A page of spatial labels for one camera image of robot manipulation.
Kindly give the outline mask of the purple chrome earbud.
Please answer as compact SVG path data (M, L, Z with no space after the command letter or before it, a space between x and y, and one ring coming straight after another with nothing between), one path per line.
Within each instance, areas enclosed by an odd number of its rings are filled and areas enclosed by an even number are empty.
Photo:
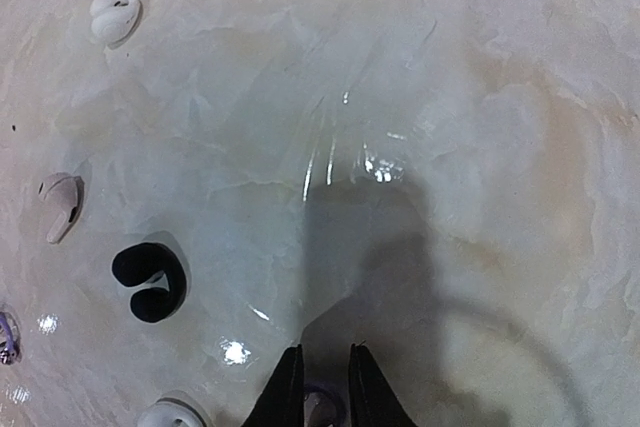
M341 427L346 418L344 401L330 388L316 384L304 386L304 425Z
M21 335L18 323L8 312L0 313L1 319L1 364L5 366L21 359Z

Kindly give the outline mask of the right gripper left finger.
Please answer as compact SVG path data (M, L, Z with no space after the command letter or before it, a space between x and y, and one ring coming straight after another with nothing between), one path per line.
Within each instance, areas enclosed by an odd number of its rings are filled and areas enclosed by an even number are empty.
M304 425L304 359L301 345L284 350L243 427Z

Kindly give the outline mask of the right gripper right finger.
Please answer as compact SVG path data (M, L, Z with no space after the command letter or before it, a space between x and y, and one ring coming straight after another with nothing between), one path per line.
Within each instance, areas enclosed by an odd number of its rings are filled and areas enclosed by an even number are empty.
M348 392L352 426L416 426L365 345L350 347Z

